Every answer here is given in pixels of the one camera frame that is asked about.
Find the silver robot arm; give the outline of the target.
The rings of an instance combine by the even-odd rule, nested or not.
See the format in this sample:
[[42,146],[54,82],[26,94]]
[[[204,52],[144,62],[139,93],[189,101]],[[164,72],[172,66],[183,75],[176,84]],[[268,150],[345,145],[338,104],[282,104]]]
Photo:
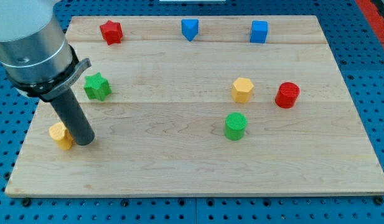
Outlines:
[[22,93],[51,101],[91,66],[79,60],[54,14],[57,0],[0,0],[0,62]]

